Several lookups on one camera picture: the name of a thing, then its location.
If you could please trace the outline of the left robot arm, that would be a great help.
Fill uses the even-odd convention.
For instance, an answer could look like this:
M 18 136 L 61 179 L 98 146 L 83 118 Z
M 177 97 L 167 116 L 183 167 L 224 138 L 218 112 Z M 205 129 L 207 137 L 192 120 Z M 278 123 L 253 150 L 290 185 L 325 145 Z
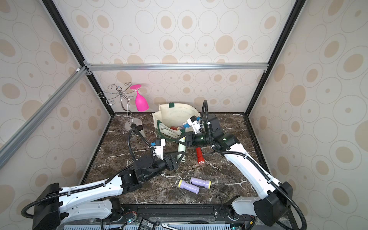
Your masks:
M 81 219 L 119 222 L 124 209 L 119 195 L 134 192 L 163 171 L 176 170 L 186 152 L 163 151 L 163 140 L 149 144 L 150 155 L 133 160 L 133 164 L 115 175 L 81 186 L 49 185 L 36 201 L 26 205 L 21 215 L 32 219 L 34 230 L 55 230 L 60 224 Z

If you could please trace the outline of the green flashlight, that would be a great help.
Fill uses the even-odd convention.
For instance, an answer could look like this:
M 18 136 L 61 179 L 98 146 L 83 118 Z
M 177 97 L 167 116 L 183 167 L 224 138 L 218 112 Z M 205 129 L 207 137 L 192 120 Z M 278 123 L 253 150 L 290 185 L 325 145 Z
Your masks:
M 186 152 L 186 146 L 185 145 L 182 145 L 182 144 L 179 144 L 178 145 L 178 152 Z M 182 163 L 185 163 L 186 162 L 185 157 L 182 158 L 181 162 Z

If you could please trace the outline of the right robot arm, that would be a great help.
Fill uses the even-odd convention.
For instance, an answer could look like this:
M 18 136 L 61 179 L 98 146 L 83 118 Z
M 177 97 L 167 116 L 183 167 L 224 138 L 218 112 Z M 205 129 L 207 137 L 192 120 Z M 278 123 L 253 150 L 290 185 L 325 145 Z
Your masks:
M 258 197 L 234 199 L 231 206 L 237 215 L 256 216 L 267 226 L 276 223 L 287 230 L 289 227 L 282 223 L 280 218 L 294 208 L 301 220 L 300 229 L 307 229 L 306 218 L 292 199 L 292 186 L 288 182 L 281 183 L 268 173 L 233 134 L 224 133 L 217 117 L 209 116 L 208 108 L 208 102 L 204 100 L 200 117 L 194 116 L 187 121 L 193 130 L 184 132 L 174 141 L 186 147 L 211 147 L 214 152 L 235 165 L 248 179 Z

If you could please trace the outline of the small red flashlight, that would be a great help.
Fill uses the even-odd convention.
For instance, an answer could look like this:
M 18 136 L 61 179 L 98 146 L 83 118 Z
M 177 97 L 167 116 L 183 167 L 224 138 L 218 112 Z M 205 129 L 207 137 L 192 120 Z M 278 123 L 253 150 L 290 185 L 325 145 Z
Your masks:
M 202 165 L 205 163 L 205 159 L 203 157 L 203 152 L 201 147 L 196 148 L 196 155 L 197 155 L 197 162 L 199 165 Z

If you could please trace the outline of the purple flashlight bottom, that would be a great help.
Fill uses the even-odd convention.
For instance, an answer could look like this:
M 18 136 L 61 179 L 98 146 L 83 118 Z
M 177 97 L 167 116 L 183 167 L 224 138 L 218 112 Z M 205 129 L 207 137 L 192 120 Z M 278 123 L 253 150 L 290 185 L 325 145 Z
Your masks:
M 190 191 L 190 192 L 195 193 L 195 194 L 199 193 L 199 187 L 197 187 L 193 184 L 187 183 L 184 180 L 179 181 L 178 187 L 180 189 L 185 189 L 185 190 Z

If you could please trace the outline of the purple flashlight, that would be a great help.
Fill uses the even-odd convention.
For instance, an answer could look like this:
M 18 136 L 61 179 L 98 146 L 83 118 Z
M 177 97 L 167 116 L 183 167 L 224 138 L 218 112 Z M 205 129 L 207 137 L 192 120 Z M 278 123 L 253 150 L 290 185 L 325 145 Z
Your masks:
M 195 186 L 201 186 L 206 189 L 210 189 L 211 187 L 211 181 L 210 180 L 203 180 L 195 177 L 191 177 L 190 183 Z
M 184 180 L 179 181 L 178 187 L 180 189 L 185 189 L 185 190 L 190 191 L 190 192 L 195 193 L 195 194 L 199 193 L 199 187 L 197 187 L 193 184 L 187 183 Z

